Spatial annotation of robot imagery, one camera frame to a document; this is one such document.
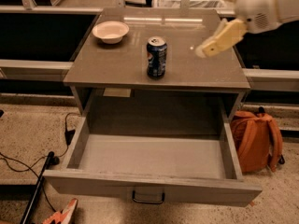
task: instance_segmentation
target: black soda can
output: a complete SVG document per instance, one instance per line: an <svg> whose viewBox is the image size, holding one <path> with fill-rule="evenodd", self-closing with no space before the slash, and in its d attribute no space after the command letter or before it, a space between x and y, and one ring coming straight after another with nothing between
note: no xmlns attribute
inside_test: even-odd
<svg viewBox="0 0 299 224"><path fill-rule="evenodd" d="M148 75L150 77L162 77L166 69L167 44L159 36L153 36L148 40Z"/></svg>

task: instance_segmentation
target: speckled floor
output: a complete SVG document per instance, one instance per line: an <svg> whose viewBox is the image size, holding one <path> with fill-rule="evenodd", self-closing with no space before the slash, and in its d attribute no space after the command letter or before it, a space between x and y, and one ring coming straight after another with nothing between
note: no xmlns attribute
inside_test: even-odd
<svg viewBox="0 0 299 224"><path fill-rule="evenodd" d="M73 98L26 95L0 95L0 108L5 111L0 118L0 152L14 159L33 164L40 157L54 151L65 152L64 122L68 129L76 128L79 116ZM244 109L255 109L245 105ZM299 113L294 107L266 107L278 118L280 125L298 127ZM257 183L263 192L247 207L227 207L192 203L164 203L145 205L112 198L75 196L78 198L76 223L298 223L299 219L299 140L284 139L286 163L272 174L267 169L245 175L245 181ZM16 169L23 169L13 161ZM39 172L43 161L34 170ZM0 184L33 184L31 172L15 173L0 160ZM63 208L73 195L57 193L48 183L45 191L56 209ZM11 201L0 198L0 219L20 223L26 201ZM32 222L51 215L44 195L40 196Z"/></svg>

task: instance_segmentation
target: orange backpack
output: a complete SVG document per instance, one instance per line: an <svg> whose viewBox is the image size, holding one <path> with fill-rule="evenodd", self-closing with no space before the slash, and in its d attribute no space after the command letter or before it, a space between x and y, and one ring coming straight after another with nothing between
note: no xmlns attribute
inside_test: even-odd
<svg viewBox="0 0 299 224"><path fill-rule="evenodd" d="M264 113L236 111L231 129L241 170L259 171L270 167L276 171L282 157L282 136L278 124L272 116Z"/></svg>

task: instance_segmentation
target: shoe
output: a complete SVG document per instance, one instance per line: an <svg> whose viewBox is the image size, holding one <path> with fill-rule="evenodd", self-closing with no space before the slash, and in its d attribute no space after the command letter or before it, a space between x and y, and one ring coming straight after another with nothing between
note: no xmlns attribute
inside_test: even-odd
<svg viewBox="0 0 299 224"><path fill-rule="evenodd" d="M55 212L52 216L44 220L43 224L70 224L74 218L74 213L78 205L78 200L73 198L61 212Z"/></svg>

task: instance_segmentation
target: white bowl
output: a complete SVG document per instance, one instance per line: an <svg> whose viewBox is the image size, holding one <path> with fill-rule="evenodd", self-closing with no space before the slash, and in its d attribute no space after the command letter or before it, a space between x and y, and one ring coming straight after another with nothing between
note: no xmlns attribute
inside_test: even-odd
<svg viewBox="0 0 299 224"><path fill-rule="evenodd" d="M107 44L120 42L128 32L128 25L120 21L105 21L93 27L93 35Z"/></svg>

